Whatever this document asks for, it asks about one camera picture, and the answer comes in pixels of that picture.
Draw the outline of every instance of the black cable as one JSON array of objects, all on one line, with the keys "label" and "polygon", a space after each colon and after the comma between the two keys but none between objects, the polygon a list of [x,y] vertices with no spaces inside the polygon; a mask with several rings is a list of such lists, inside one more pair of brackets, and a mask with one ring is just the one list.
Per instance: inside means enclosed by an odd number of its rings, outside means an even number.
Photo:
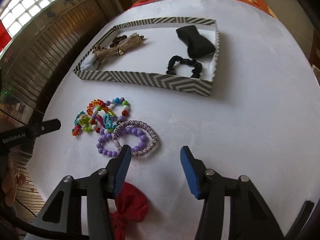
[{"label": "black cable", "polygon": [[28,209],[24,204],[22,204],[18,199],[16,199],[16,201],[21,205],[21,206],[23,206],[26,210],[28,210],[31,214],[33,214],[35,217],[37,217],[36,216],[36,214],[34,214],[30,209]]},{"label": "black cable", "polygon": [[13,226],[20,228],[21,230],[34,236],[55,240],[89,240],[89,236],[86,235],[49,231],[30,225],[29,223],[17,218],[2,205],[0,205],[0,217],[7,220]]}]

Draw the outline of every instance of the purple bead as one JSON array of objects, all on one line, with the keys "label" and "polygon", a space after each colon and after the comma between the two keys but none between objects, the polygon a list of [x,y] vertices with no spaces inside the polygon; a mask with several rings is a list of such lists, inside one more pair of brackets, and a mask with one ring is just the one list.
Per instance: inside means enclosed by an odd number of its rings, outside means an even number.
[{"label": "purple bead", "polygon": [[128,127],[126,127],[125,129],[126,129],[127,133],[131,133],[132,127],[131,127],[131,126],[128,126]]},{"label": "purple bead", "polygon": [[137,128],[132,128],[131,133],[134,134],[134,135],[137,135],[137,131],[138,131]]},{"label": "purple bead", "polygon": [[125,116],[123,116],[123,115],[119,116],[119,120],[120,120],[121,122],[124,122],[124,121],[125,121],[125,119],[126,119],[126,117],[125,117]]},{"label": "purple bead", "polygon": [[147,141],[148,141],[148,137],[143,134],[143,135],[140,136],[140,140],[141,140],[142,142],[147,142]]},{"label": "purple bead", "polygon": [[134,148],[133,148],[133,151],[134,152],[138,152],[140,150],[140,147],[138,145],[136,145]]},{"label": "purple bead", "polygon": [[144,134],[144,132],[143,132],[141,129],[138,129],[137,135],[138,135],[138,136],[141,136],[141,135],[143,135],[143,134]]},{"label": "purple bead", "polygon": [[144,149],[145,147],[147,147],[147,143],[139,142],[139,147],[140,147],[140,149]]}]

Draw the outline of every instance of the red curtain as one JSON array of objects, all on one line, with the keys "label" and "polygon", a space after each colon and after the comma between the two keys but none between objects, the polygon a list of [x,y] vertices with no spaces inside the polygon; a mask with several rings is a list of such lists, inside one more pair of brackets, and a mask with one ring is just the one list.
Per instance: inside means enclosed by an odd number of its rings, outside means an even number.
[{"label": "red curtain", "polygon": [[3,26],[2,22],[0,21],[0,51],[8,44],[11,40],[11,37],[5,27]]}]

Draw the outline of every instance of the white tabletop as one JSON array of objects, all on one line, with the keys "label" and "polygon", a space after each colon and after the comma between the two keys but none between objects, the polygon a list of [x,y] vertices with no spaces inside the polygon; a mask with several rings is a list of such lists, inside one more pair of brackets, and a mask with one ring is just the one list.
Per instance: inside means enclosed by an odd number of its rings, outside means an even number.
[{"label": "white tabletop", "polygon": [[211,96],[84,81],[71,67],[44,116],[58,118],[61,129],[36,140],[27,165],[35,186],[46,200],[65,175],[80,178],[105,167],[99,136],[75,138],[71,129],[92,100],[124,97],[130,119],[146,122],[160,138],[157,150],[129,167],[126,181],[145,193],[150,211],[129,227],[127,239],[194,239],[203,202],[189,191],[180,163],[184,145],[222,176],[248,175],[286,234],[303,202],[319,199],[320,89],[307,59],[281,22],[235,0],[163,0],[130,9],[84,51],[116,24],[166,16],[217,20],[220,55]]}]

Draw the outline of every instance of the bead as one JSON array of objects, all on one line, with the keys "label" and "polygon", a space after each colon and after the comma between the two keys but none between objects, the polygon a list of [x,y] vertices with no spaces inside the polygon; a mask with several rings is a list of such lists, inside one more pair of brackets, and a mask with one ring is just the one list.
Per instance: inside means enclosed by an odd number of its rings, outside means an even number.
[{"label": "bead", "polygon": [[137,131],[138,131],[137,128],[132,128],[131,133],[134,134],[134,135],[137,135]]},{"label": "bead", "polygon": [[120,143],[119,143],[119,141],[118,141],[118,140],[114,140],[114,141],[113,141],[113,143],[115,144],[115,146],[116,146],[117,148],[119,148],[119,147],[120,147]]},{"label": "bead", "polygon": [[141,140],[142,142],[147,142],[147,141],[148,141],[148,137],[147,137],[146,135],[141,135],[141,136],[140,136],[140,140]]},{"label": "bead", "polygon": [[144,134],[143,130],[138,129],[138,131],[137,131],[137,135],[138,135],[138,136],[141,136],[141,135],[143,135],[143,134]]},{"label": "bead", "polygon": [[147,143],[139,142],[139,147],[140,147],[140,149],[144,149],[145,147],[147,147]]},{"label": "bead", "polygon": [[132,127],[131,126],[128,126],[125,128],[127,130],[127,133],[131,133],[131,130],[132,130]]},{"label": "bead", "polygon": [[124,122],[126,120],[126,117],[124,115],[121,115],[119,117],[119,121]]}]

